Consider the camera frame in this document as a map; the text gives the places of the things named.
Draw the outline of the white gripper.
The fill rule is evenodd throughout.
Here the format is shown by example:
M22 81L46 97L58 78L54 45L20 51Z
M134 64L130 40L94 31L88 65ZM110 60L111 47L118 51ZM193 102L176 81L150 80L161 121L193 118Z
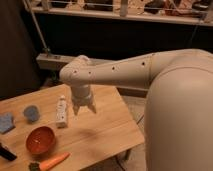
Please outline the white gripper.
M88 108L96 114L96 106L93 103L93 93L90 85L78 85L71 87L72 103L74 115L77 116L80 106L88 106Z

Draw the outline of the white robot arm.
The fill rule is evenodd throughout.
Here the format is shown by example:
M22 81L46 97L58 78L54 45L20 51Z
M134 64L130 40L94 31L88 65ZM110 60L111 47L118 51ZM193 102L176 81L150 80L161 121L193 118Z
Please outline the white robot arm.
M182 49L93 65L84 55L60 70L73 109L94 109L92 84L148 91L147 171L213 171L213 53Z

